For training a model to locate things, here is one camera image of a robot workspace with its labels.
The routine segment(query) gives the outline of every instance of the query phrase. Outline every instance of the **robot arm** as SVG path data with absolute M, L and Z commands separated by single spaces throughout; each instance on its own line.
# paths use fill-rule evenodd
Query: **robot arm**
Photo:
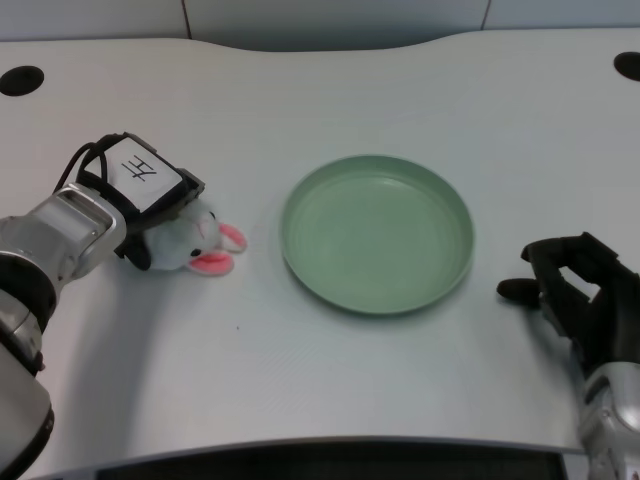
M 42 333 L 62 288 L 125 239 L 124 218 L 95 192 L 63 187 L 22 217 L 0 220 L 0 479 L 33 463 L 53 428 Z
M 640 277 L 617 257 L 588 233 L 542 240 L 522 252 L 536 279 L 498 286 L 509 300 L 541 307 L 573 342 L 586 379 L 579 434 L 590 480 L 640 480 Z M 593 300 L 562 267 L 600 287 Z

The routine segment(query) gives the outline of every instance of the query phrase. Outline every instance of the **white plush toy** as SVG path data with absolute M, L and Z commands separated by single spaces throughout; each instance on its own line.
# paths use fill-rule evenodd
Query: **white plush toy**
M 247 241 L 236 228 L 218 223 L 201 201 L 194 200 L 178 218 L 144 232 L 151 256 L 151 269 L 176 270 L 187 267 L 203 275 L 224 275 L 233 269 L 227 252 L 240 253 Z

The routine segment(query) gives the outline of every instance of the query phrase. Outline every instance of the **round hole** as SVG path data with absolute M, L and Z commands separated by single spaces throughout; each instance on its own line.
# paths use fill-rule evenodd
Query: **round hole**
M 44 82 L 44 72 L 38 67 L 12 68 L 0 77 L 0 93 L 20 97 L 38 89 Z
M 613 66 L 620 75 L 640 82 L 640 53 L 621 53 L 613 60 Z

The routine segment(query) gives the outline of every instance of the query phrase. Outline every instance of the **white table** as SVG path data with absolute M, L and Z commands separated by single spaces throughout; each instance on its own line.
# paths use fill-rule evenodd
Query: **white table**
M 39 378 L 56 413 L 27 477 L 244 442 L 454 439 L 577 451 L 566 340 L 501 304 L 527 243 L 589 231 L 640 269 L 640 84 L 612 67 L 640 30 L 482 32 L 363 52 L 184 40 L 0 45 L 43 86 L 0 97 L 0 215 L 44 198 L 73 152 L 135 132 L 207 182 L 250 247 L 224 278 L 113 259 L 69 286 Z M 467 281 L 388 321 L 302 291 L 279 254 L 285 196 L 336 158 L 435 170 L 477 230 Z

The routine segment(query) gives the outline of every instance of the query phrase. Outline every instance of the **bunny ear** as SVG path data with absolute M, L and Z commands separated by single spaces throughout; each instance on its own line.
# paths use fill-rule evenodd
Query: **bunny ear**
M 247 248 L 247 239 L 240 230 L 226 223 L 220 224 L 220 233 L 222 233 L 222 248 L 228 252 L 240 253 Z
M 192 260 L 187 268 L 202 275 L 225 275 L 233 269 L 233 259 L 228 253 L 211 253 Z

